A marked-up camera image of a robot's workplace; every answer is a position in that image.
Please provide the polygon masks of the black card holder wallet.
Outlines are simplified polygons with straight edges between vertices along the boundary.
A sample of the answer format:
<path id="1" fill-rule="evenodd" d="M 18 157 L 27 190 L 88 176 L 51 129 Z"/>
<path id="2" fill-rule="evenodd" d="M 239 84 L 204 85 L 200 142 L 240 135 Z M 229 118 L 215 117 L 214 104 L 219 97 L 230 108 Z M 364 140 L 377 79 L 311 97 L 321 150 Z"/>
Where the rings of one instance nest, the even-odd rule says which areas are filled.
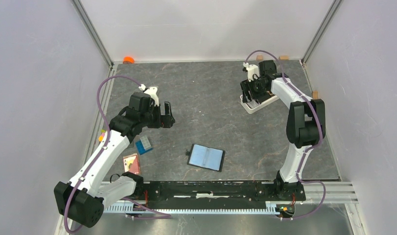
<path id="1" fill-rule="evenodd" d="M 186 150 L 187 164 L 190 166 L 221 172 L 226 151 L 199 144 L 192 144 Z"/>

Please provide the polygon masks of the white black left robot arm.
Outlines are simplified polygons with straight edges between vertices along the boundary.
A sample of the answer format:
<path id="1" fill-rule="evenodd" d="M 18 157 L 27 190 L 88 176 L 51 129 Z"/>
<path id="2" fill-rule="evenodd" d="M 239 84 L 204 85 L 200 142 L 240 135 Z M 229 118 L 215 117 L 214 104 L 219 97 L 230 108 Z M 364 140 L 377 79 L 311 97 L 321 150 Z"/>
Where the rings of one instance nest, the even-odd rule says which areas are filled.
<path id="1" fill-rule="evenodd" d="M 68 182 L 58 182 L 55 186 L 55 200 L 64 224 L 67 226 L 71 219 L 81 227 L 91 228 L 115 202 L 127 196 L 135 200 L 144 196 L 143 177 L 131 172 L 122 173 L 106 186 L 101 183 L 118 156 L 143 128 L 171 128 L 174 123 L 170 102 L 164 102 L 162 114 L 156 94 L 133 93 L 129 104 L 110 120 L 106 138 L 89 161 Z"/>

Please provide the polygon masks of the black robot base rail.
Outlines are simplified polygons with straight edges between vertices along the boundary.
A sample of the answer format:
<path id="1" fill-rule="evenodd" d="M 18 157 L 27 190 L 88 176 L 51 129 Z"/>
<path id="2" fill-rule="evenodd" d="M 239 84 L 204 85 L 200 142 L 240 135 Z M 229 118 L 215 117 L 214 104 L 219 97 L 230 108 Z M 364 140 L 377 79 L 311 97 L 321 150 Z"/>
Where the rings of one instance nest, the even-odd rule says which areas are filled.
<path id="1" fill-rule="evenodd" d="M 263 209 L 266 202 L 305 201 L 301 183 L 273 181 L 149 181 L 130 195 L 151 209 Z"/>

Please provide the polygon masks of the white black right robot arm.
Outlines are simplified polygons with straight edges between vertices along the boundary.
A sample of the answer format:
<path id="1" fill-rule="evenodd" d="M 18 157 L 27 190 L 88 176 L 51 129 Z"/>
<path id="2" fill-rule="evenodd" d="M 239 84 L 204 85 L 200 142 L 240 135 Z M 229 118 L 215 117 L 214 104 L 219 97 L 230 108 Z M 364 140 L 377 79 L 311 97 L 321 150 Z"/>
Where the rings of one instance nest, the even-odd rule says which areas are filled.
<path id="1" fill-rule="evenodd" d="M 297 88 L 285 73 L 277 71 L 273 60 L 258 65 L 243 63 L 247 78 L 240 83 L 240 103 L 253 114 L 276 100 L 288 108 L 286 137 L 289 148 L 285 162 L 274 180 L 273 192 L 285 200 L 302 190 L 301 173 L 312 149 L 321 144 L 325 132 L 325 103 Z"/>

